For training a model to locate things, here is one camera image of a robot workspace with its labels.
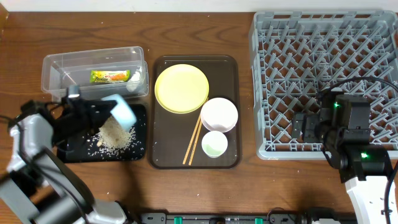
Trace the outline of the light blue bowl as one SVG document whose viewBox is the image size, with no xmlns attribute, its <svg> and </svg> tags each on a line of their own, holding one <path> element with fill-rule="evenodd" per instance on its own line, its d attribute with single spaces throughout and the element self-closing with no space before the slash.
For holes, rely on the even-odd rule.
<svg viewBox="0 0 398 224">
<path fill-rule="evenodd" d="M 116 106 L 111 110 L 111 114 L 123 130 L 128 131 L 134 126 L 137 121 L 136 115 L 121 95 L 113 94 L 101 100 L 116 102 Z"/>
</svg>

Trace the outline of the rice pile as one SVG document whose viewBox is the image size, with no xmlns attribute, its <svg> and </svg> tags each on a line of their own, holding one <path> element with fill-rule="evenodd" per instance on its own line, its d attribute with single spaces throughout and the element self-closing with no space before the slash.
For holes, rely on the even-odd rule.
<svg viewBox="0 0 398 224">
<path fill-rule="evenodd" d="M 99 160 L 136 159 L 143 155 L 144 146 L 135 127 L 125 131 L 113 116 L 108 118 L 88 142 L 88 157 Z"/>
</svg>

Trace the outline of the green snack wrapper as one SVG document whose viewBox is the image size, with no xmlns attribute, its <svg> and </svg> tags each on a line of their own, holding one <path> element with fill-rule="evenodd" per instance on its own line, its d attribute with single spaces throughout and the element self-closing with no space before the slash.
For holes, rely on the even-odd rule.
<svg viewBox="0 0 398 224">
<path fill-rule="evenodd" d="M 122 71 L 98 71 L 92 70 L 90 74 L 90 83 L 121 83 L 129 80 L 131 72 Z"/>
</svg>

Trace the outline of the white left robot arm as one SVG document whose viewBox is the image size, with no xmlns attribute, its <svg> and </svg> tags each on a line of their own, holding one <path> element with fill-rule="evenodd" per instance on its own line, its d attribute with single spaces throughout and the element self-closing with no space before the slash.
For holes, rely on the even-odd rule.
<svg viewBox="0 0 398 224">
<path fill-rule="evenodd" d="M 54 118 L 48 104 L 30 100 L 8 118 L 13 153 L 1 177 L 1 199 L 22 223 L 132 223 L 119 202 L 94 198 L 86 184 L 53 152 L 82 132 L 93 134 L 114 116 L 125 127 L 136 117 L 119 95 L 101 100 L 64 97 Z"/>
</svg>

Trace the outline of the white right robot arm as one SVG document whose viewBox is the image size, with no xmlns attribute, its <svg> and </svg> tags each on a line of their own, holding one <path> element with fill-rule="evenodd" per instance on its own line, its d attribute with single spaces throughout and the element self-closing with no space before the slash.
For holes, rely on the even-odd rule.
<svg viewBox="0 0 398 224">
<path fill-rule="evenodd" d="M 397 223 L 394 177 L 387 150 L 369 142 L 369 106 L 333 106 L 324 114 L 295 113 L 294 137 L 320 143 L 329 165 L 338 170 L 358 223 Z"/>
</svg>

